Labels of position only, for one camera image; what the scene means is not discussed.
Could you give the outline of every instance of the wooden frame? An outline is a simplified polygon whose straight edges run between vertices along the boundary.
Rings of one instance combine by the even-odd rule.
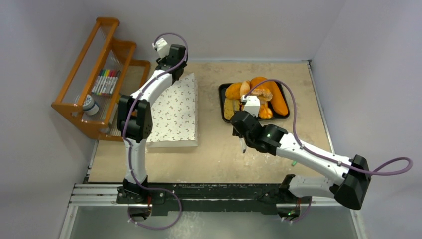
[[[72,69],[69,72],[66,81],[64,82],[56,100],[51,104],[57,112],[59,112],[64,118],[71,122],[76,128],[83,132],[86,136],[92,139],[98,140],[112,140],[112,141],[122,141],[121,136],[113,136],[103,131],[110,128],[110,125],[113,123],[111,119],[113,109],[115,104],[118,101],[120,96],[120,89],[123,85],[124,78],[126,76],[129,66],[142,66],[145,67],[140,86],[142,86],[146,78],[148,77],[151,63],[144,60],[135,60],[133,55],[136,49],[136,43],[133,41],[123,41],[114,37],[117,27],[120,22],[117,18],[113,17],[98,17],[96,23],[91,30],[91,33],[88,36],[85,44],[82,47],[81,52],[79,53]],[[91,69],[91,72],[85,82],[85,85],[81,89],[79,99],[74,103],[65,103],[63,99],[75,77],[82,60],[84,59],[96,33],[98,30],[101,30],[105,35],[105,41],[101,48],[101,51],[95,61],[94,67]],[[110,97],[110,104],[106,110],[106,115],[103,120],[100,121],[88,121],[83,119],[84,112],[82,110],[82,104],[85,97],[89,94],[94,86],[97,75],[100,70],[104,67],[106,60],[109,54],[113,52],[116,58],[123,64],[123,69],[121,75],[116,83],[115,91]]]

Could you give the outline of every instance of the floor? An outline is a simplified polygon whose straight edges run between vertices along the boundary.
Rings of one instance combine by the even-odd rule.
[[[130,68],[122,93],[137,90],[143,69]],[[235,63],[190,62],[185,74],[198,82],[199,146],[153,148],[146,154],[150,182],[280,183],[287,174],[320,176],[285,158],[248,149],[241,153],[232,127],[221,118],[218,87],[257,76],[276,78],[289,85],[297,101],[297,132],[308,143],[330,151],[307,62]],[[292,110],[292,100],[286,96]],[[292,131],[293,114],[287,119],[265,121]],[[126,173],[126,150],[122,142],[100,141],[90,172],[90,182],[121,182]]]

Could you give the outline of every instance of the white box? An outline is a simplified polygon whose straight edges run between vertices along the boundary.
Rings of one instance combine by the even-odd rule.
[[[198,146],[198,87],[194,74],[181,77],[151,107],[147,147]]]

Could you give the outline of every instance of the gray floor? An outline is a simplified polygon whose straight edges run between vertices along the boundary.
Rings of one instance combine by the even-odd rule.
[[[79,207],[72,239],[355,239],[350,210],[345,207],[315,206],[300,222],[290,225],[277,216],[261,213],[183,212],[173,227],[151,231],[127,222],[126,207]],[[165,226],[176,217],[150,217],[145,224]]]

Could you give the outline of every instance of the marker set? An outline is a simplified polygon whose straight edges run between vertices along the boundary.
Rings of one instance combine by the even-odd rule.
[[[102,69],[95,80],[91,90],[96,95],[112,95],[119,79],[121,71],[113,69]]]

